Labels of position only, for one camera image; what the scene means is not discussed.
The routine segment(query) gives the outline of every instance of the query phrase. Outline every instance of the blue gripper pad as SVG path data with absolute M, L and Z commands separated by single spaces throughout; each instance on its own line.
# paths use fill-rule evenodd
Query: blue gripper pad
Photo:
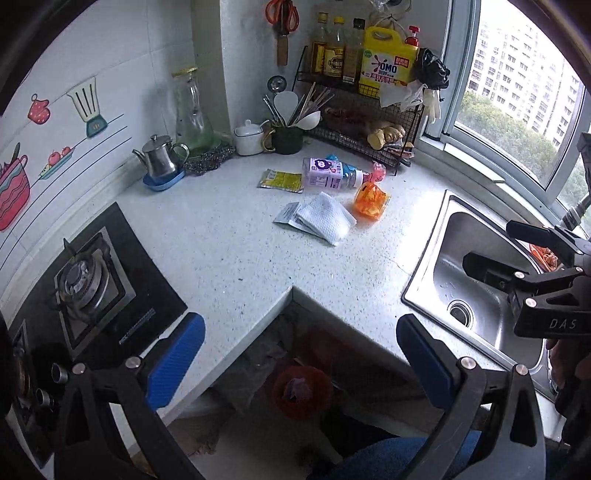
M 185 373 L 205 340 L 205 321 L 189 312 L 166 339 L 154 345 L 145 358 L 146 400 L 152 410 L 165 407 L 173 399 Z
M 461 382 L 457 359 L 441 340 L 435 340 L 413 314 L 403 315 L 396 338 L 435 408 L 448 410 Z

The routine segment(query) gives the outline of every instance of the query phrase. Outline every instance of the stainless steel sink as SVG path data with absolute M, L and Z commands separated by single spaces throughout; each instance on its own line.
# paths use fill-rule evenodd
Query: stainless steel sink
M 402 298 L 504 368 L 526 365 L 538 390 L 551 398 L 543 340 L 517 337 L 507 295 L 467 276 L 462 267 L 464 256 L 475 252 L 530 274 L 540 272 L 525 247 L 506 236 L 505 223 L 447 191 Z

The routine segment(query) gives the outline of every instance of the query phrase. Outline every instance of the stainless steel teapot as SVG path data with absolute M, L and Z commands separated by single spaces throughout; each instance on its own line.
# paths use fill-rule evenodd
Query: stainless steel teapot
M 174 151 L 177 147 L 184 150 L 185 156 L 182 160 Z M 173 145 L 173 141 L 168 135 L 160 137 L 152 135 L 150 141 L 142 147 L 141 152 L 135 149 L 132 152 L 137 155 L 139 161 L 146 167 L 148 175 L 156 181 L 164 181 L 177 174 L 190 155 L 187 145 L 182 143 Z

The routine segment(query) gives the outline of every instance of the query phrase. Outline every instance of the gold jar lid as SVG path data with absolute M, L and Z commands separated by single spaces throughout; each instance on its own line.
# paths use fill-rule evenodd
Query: gold jar lid
M 189 67 L 189 68 L 182 69 L 182 70 L 179 70 L 178 72 L 173 73 L 173 77 L 174 78 L 180 77 L 182 75 L 186 75 L 188 73 L 193 73 L 193 72 L 196 72 L 196 71 L 197 71 L 197 67 Z

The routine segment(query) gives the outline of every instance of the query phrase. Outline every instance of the glass jar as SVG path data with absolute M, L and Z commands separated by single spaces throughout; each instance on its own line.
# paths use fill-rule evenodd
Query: glass jar
M 177 103 L 177 143 L 187 145 L 192 157 L 216 148 L 220 141 L 199 104 L 197 67 L 173 73 L 173 78 Z

